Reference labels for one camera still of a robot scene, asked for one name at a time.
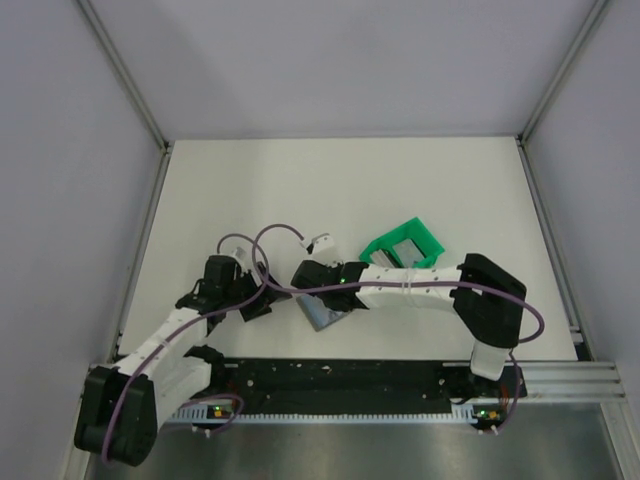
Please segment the grey card holder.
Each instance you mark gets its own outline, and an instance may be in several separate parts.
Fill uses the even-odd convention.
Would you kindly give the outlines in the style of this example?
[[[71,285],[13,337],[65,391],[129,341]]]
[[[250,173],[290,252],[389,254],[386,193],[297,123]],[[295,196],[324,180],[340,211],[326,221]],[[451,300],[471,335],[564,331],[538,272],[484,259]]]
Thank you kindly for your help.
[[[349,312],[332,310],[321,299],[310,295],[301,295],[296,302],[316,332],[325,330],[349,315]]]

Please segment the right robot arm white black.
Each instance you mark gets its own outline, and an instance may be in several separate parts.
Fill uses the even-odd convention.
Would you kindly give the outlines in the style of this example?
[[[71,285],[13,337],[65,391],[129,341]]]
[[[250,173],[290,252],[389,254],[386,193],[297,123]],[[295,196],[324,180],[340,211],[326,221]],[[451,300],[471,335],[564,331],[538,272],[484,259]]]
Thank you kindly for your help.
[[[504,380],[509,352],[519,343],[527,287],[489,258],[468,253],[454,267],[393,268],[355,261],[326,266],[303,261],[291,285],[313,291],[331,310],[415,307],[454,313],[474,338],[466,380],[487,396]]]

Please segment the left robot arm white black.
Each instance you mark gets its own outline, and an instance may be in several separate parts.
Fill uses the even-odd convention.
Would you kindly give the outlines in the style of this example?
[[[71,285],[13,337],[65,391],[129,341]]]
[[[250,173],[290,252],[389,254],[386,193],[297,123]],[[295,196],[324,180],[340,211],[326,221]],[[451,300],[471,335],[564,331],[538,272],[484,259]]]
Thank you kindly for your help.
[[[138,466],[179,409],[204,400],[218,420],[239,414],[244,402],[226,387],[223,357],[205,341],[233,310],[250,321],[291,299],[276,280],[262,286],[266,274],[264,264],[249,267],[234,254],[210,256],[202,277],[154,334],[116,363],[88,372],[74,446]]]

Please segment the green plastic bin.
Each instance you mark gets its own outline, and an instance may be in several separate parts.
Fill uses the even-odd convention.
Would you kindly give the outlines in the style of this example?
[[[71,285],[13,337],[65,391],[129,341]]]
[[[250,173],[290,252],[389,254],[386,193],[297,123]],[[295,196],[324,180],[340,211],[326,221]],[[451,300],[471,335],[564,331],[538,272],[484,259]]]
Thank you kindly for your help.
[[[396,254],[393,251],[393,246],[407,238],[412,239],[416,243],[416,245],[425,255],[425,259],[413,267],[404,267],[403,265],[401,265],[400,268],[433,267],[436,264],[439,256],[445,252],[445,248],[431,234],[431,232],[426,228],[423,222],[418,217],[414,217],[401,224],[400,226],[392,229],[391,231],[372,240],[359,255],[359,260],[372,264],[370,258],[371,253],[378,249],[384,249],[389,251],[399,262]]]

